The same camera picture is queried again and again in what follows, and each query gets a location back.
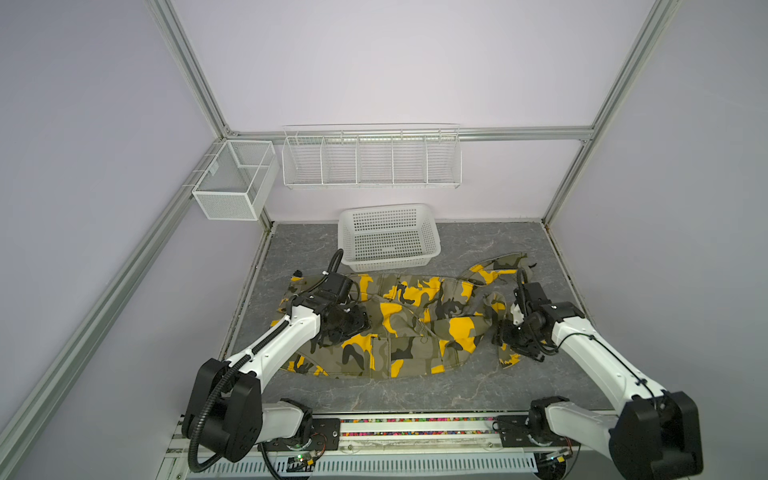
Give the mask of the camouflage yellow green trousers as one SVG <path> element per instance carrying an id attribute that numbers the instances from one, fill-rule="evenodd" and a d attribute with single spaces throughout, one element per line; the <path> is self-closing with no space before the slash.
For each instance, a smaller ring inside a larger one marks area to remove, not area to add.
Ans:
<path id="1" fill-rule="evenodd" d="M 369 325 L 337 345 L 305 343 L 285 371 L 318 377 L 394 379 L 446 373 L 466 364 L 482 340 L 497 348 L 501 365 L 520 361 L 502 342 L 502 327 L 519 310 L 498 291 L 517 274 L 530 276 L 525 252 L 484 260 L 457 277 L 357 273 L 353 295 Z"/>

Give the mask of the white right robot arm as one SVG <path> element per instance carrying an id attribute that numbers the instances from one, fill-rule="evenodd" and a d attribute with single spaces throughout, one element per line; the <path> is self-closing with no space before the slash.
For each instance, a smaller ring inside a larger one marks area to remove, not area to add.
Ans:
<path id="1" fill-rule="evenodd" d="M 566 438 L 610 459 L 625 479 L 682 479 L 702 473 L 698 407 L 617 352 L 571 302 L 554 302 L 526 271 L 516 272 L 515 302 L 499 328 L 502 345 L 538 362 L 565 353 L 609 400 L 601 414 L 555 395 L 534 400 L 522 429 L 543 445 Z"/>

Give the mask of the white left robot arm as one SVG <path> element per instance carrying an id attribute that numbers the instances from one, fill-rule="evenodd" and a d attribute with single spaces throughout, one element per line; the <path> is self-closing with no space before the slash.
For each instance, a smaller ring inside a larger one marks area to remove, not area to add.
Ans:
<path id="1" fill-rule="evenodd" d="M 182 424 L 191 472 L 222 459 L 238 462 L 274 440 L 292 448 L 312 444 L 311 408 L 289 399 L 266 403 L 262 393 L 303 345 L 340 345 L 369 327 L 360 299 L 350 295 L 355 282 L 338 271 L 343 254 L 337 250 L 321 278 L 297 293 L 286 314 L 254 343 L 199 368 Z"/>

